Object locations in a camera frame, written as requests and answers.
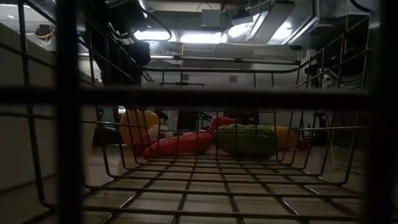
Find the air vent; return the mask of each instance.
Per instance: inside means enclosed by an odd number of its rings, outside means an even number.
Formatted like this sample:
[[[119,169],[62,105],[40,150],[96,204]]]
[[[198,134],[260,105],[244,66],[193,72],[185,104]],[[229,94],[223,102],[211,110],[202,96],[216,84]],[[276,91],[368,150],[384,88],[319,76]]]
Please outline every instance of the air vent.
[[[238,77],[236,75],[230,75],[229,82],[238,82]]]
[[[189,81],[189,74],[182,74],[182,81]]]

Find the toy vegetable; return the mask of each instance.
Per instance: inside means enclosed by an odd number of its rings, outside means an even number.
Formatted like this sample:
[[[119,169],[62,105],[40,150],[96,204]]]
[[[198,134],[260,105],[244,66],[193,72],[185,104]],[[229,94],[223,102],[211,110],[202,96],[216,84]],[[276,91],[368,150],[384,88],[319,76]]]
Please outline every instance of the toy vegetable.
[[[140,156],[144,152],[144,149],[155,142],[157,142],[157,136],[153,135],[142,137],[142,141],[141,139],[137,139],[134,141],[134,152],[137,156]]]
[[[275,131],[275,126],[269,126],[273,131]],[[297,149],[300,151],[306,151],[308,149],[308,141],[304,139],[297,140],[297,136],[295,131],[290,131],[289,128],[283,126],[276,126],[276,136],[278,140],[278,150],[287,151],[296,146],[297,141]]]
[[[273,131],[275,131],[275,126],[269,126]],[[276,126],[276,136],[278,139],[278,150],[286,151],[293,148],[296,145],[296,134],[294,131],[290,131],[287,127]]]
[[[167,131],[169,130],[166,126],[160,126],[160,130],[162,130],[160,132],[160,138],[169,138],[169,137],[173,137],[173,133],[171,131]],[[155,124],[152,127],[150,127],[148,129],[148,134],[151,134],[153,136],[157,136],[159,133],[159,125]]]
[[[205,153],[211,146],[211,134],[207,132],[189,133],[179,137],[165,138],[146,148],[146,157],[175,156],[177,153]]]
[[[236,124],[236,120],[232,118],[227,118],[224,116],[215,116],[213,119],[210,121],[210,127],[209,131],[214,131],[218,127],[227,125],[227,124]]]
[[[213,133],[213,139],[217,146],[231,157],[268,159],[275,154],[275,135],[268,126],[257,125],[257,137],[254,124],[238,124],[238,127],[235,124],[229,124],[219,127],[218,131],[220,132],[218,137],[216,133]]]
[[[142,128],[132,128],[131,129],[131,136],[133,142],[136,141],[137,139],[140,139],[140,133],[141,137],[143,138],[144,136],[147,136],[146,129],[149,129],[155,124],[159,124],[159,117],[148,110],[145,111],[138,111],[138,110],[131,110],[129,111],[129,124],[130,125],[135,125],[135,126],[140,126]],[[122,118],[120,119],[121,124],[128,124],[127,122],[127,113],[124,113]],[[129,133],[129,127],[127,126],[120,126],[120,135],[122,136],[122,139],[127,146],[131,147],[131,138],[130,138],[130,133]]]

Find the green vegetable toy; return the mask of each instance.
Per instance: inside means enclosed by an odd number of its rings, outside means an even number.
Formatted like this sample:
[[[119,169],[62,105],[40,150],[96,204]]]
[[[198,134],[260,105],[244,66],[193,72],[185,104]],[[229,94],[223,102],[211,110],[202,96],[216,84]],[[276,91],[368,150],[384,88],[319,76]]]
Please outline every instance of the green vegetable toy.
[[[258,124],[257,137],[254,124],[238,124],[238,127],[236,124],[224,125],[218,128],[218,132],[213,133],[214,143],[230,157],[268,159],[275,155],[275,133],[269,126]]]

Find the red chili pepper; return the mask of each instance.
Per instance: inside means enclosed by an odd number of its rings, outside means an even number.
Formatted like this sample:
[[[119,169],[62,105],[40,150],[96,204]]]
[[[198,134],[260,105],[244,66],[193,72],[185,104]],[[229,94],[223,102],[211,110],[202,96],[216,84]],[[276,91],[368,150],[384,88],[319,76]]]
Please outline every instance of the red chili pepper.
[[[211,146],[211,134],[206,132],[189,133],[183,136],[165,138],[153,143],[146,148],[144,154],[146,157],[153,156],[175,156],[177,154],[177,140],[178,153],[205,153]]]
[[[214,131],[221,126],[228,125],[228,124],[236,124],[236,120],[232,119],[232,118],[227,118],[224,116],[218,116],[218,121],[217,121],[217,116],[215,116],[210,121],[209,131]]]

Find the floor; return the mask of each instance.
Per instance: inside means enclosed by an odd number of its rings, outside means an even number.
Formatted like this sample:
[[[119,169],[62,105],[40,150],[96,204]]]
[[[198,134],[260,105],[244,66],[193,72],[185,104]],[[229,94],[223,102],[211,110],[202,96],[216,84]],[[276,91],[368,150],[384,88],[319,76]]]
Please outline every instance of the floor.
[[[314,148],[310,153],[308,167],[305,169],[309,173],[318,173],[324,156],[324,149]],[[121,156],[118,146],[108,146],[106,148],[110,172],[114,175],[123,174],[126,170],[123,168],[121,162]],[[300,173],[297,170],[267,170],[264,169],[263,164],[254,165],[242,165],[247,164],[248,161],[234,162],[234,164],[210,164],[206,162],[213,162],[206,160],[206,158],[214,158],[215,150],[212,149],[208,154],[200,155],[198,162],[196,163],[195,172],[208,172],[207,174],[193,174],[193,179],[211,179],[211,180],[247,180],[256,181],[256,179],[268,182],[322,182],[314,177],[306,176],[290,176],[290,180],[286,179],[285,176],[281,175],[267,175],[280,173],[295,174]],[[128,168],[136,167],[137,164],[134,162],[131,150],[125,149],[124,155],[126,158],[126,166]],[[293,163],[294,167],[302,167],[307,152],[297,152]],[[219,153],[220,157],[226,157],[222,152]],[[284,162],[288,163],[291,161],[293,152],[287,152],[285,155]],[[191,159],[178,159],[177,162],[172,163],[173,166],[189,166],[191,163],[184,163],[183,161],[192,161]],[[174,178],[174,179],[188,179],[190,173],[180,172],[164,172],[159,174],[159,170],[168,168],[169,170],[182,170],[191,171],[191,167],[167,167],[170,162],[151,162],[150,164],[158,164],[158,166],[144,165],[140,169],[154,170],[149,171],[134,171],[131,172],[130,176],[134,177],[158,177],[161,178]],[[268,168],[281,168],[281,166],[268,165]],[[344,179],[345,172],[334,169],[331,166],[329,159],[327,160],[325,167],[325,175],[322,177],[331,182],[341,182]],[[222,171],[225,175],[211,174],[209,172],[220,172]],[[256,173],[257,175],[248,175],[248,172]],[[351,174],[348,183],[345,187],[349,187],[353,190],[362,191],[361,189],[361,177],[360,175]],[[86,167],[86,179],[87,183],[92,186],[99,186],[110,178],[104,171],[104,160],[100,148],[93,148],[90,156],[90,161]],[[130,187],[130,188],[142,188],[145,185],[149,189],[162,189],[162,190],[184,190],[187,189],[187,181],[167,181],[167,180],[156,180],[151,185],[148,185],[148,179],[121,179],[116,183],[110,185],[111,187]],[[46,201],[55,203],[55,178],[48,178],[44,180]],[[225,186],[220,182],[190,182],[188,190],[196,192],[239,192],[239,193],[276,193],[276,194],[311,194],[305,188],[318,192],[321,195],[352,195],[349,191],[345,191],[337,186],[330,185],[311,185],[306,186],[293,185],[293,184],[266,184],[261,185],[257,183],[253,184],[242,184],[242,183],[228,183]],[[120,192],[120,191],[105,191],[100,190],[95,194],[90,195],[84,202],[85,205],[93,206],[109,206],[119,207],[127,199],[135,197],[134,203],[127,206],[127,208],[143,208],[143,209],[156,209],[156,210],[176,210],[181,201],[182,194],[165,194],[158,192],[144,192],[142,194],[135,194],[135,192]],[[273,214],[273,215],[288,215],[289,209],[283,206],[283,203],[289,204],[293,210],[300,215],[311,215],[311,216],[334,216],[334,217],[347,217],[349,213],[336,207],[344,207],[349,210],[351,214],[357,214],[359,212],[360,201],[359,199],[332,199],[333,203],[327,203],[325,200],[320,198],[273,198],[273,197],[246,197],[246,196],[234,196],[229,197],[227,195],[193,195],[188,194],[185,203],[183,205],[184,211],[191,212],[234,212],[230,202],[234,200],[237,209],[241,213],[258,213],[258,214]],[[13,190],[6,194],[0,195],[0,203],[7,205],[1,210],[2,223],[21,223],[29,218],[32,218],[47,209],[37,201],[37,194],[35,192],[34,185],[28,185],[17,190]],[[85,212],[84,217],[87,223],[107,223],[109,218],[109,212]],[[177,222],[173,215],[143,215],[138,213],[123,213],[120,215],[113,215],[115,220],[113,223],[172,223]],[[299,223],[295,220],[268,220],[268,219],[255,219],[255,218],[244,218],[244,223]],[[50,217],[41,223],[56,223],[56,217]],[[180,223],[234,223],[237,222],[235,218],[209,218],[209,217],[191,217],[181,216],[178,218]],[[311,221],[311,223],[333,223],[328,221]]]

